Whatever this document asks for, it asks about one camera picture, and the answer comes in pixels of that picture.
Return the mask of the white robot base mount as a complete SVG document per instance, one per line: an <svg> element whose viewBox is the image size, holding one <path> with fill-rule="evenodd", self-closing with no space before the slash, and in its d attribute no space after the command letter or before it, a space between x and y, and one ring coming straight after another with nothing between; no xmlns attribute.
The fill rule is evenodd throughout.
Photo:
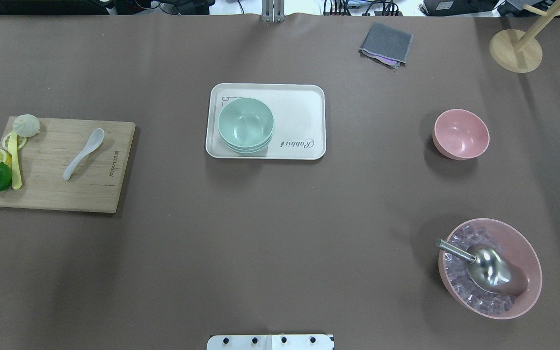
<svg viewBox="0 0 560 350"><path fill-rule="evenodd" d="M207 341L207 350L333 350L328 334L216 335Z"/></svg>

